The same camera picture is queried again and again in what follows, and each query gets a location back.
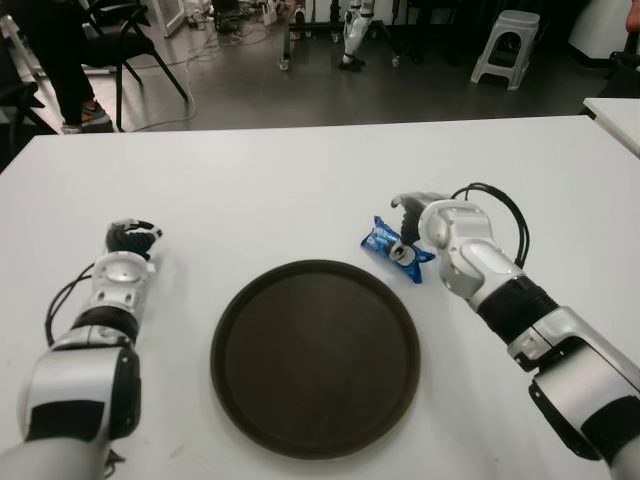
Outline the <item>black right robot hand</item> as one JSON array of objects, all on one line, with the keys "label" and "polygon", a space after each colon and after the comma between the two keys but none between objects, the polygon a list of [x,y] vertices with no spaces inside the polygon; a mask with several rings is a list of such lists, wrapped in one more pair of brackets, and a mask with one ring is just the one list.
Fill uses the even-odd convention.
[{"label": "black right robot hand", "polygon": [[400,241],[404,245],[421,241],[432,246],[439,254],[444,254],[450,233],[441,212],[450,207],[451,203],[450,198],[432,192],[411,192],[395,196],[391,200],[391,206],[404,210]]}]

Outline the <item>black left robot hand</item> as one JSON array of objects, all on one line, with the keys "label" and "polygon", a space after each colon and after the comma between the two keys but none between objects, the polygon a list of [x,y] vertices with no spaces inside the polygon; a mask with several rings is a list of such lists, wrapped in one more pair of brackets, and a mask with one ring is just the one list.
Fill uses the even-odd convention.
[{"label": "black left robot hand", "polygon": [[109,253],[130,252],[149,261],[152,246],[162,236],[163,231],[150,222],[124,219],[110,224],[105,244]]}]

